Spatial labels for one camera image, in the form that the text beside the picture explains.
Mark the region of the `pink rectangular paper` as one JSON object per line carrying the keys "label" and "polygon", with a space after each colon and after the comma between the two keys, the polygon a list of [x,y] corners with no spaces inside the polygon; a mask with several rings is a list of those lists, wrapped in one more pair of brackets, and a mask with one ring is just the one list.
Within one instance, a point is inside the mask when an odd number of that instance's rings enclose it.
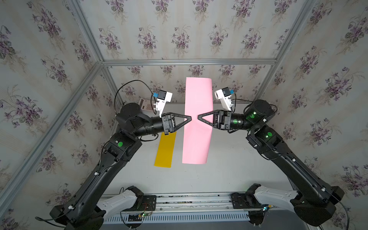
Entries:
{"label": "pink rectangular paper", "polygon": [[212,127],[198,120],[198,115],[213,111],[212,79],[186,79],[185,115],[192,120],[184,126],[182,163],[206,164]]}

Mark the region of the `yellow rectangular paper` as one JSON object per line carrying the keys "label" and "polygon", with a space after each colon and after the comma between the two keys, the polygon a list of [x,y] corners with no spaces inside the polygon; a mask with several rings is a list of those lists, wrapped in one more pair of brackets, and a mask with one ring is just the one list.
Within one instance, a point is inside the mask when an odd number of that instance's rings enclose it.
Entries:
{"label": "yellow rectangular paper", "polygon": [[171,168],[175,138],[176,132],[170,133],[168,135],[161,135],[154,166]]}

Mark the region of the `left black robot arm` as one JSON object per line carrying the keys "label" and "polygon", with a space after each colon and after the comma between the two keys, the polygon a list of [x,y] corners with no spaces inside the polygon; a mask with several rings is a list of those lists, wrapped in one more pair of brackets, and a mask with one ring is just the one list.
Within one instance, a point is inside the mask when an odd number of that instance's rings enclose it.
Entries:
{"label": "left black robot arm", "polygon": [[141,137],[174,133],[192,118],[177,113],[149,117],[137,103],[128,103],[116,115],[116,120],[120,129],[103,146],[99,163],[84,184],[69,201],[54,206],[50,212],[51,219],[65,230],[100,229],[113,205],[98,205],[98,201],[142,146]]}

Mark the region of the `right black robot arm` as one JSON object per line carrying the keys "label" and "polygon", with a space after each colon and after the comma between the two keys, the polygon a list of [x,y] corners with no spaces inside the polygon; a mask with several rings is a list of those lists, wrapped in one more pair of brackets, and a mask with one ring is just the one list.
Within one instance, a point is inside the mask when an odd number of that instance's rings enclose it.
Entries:
{"label": "right black robot arm", "polygon": [[248,143],[267,161],[273,162],[292,182],[295,190],[282,191],[253,184],[245,193],[233,193],[234,209],[255,209],[250,223],[260,225],[264,212],[278,207],[295,213],[310,226],[319,227],[331,219],[344,191],[330,186],[303,163],[288,147],[280,134],[267,125],[274,117],[273,105],[256,100],[243,113],[215,110],[198,115],[198,120],[215,129],[234,133],[247,131]]}

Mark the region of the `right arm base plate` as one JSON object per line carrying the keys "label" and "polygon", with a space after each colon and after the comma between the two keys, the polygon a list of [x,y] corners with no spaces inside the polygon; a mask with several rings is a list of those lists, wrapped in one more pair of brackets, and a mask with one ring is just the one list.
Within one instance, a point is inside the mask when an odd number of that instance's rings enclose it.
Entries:
{"label": "right arm base plate", "polygon": [[232,193],[231,201],[233,209],[259,209],[262,211],[270,209],[269,205],[261,204],[253,194]]}

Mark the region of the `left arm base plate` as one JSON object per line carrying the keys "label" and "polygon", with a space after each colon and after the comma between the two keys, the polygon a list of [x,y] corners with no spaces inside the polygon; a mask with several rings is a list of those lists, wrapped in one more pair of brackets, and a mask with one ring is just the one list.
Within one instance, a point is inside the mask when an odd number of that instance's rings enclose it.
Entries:
{"label": "left arm base plate", "polygon": [[123,209],[122,211],[155,211],[156,210],[156,195],[144,195],[139,197],[133,207]]}

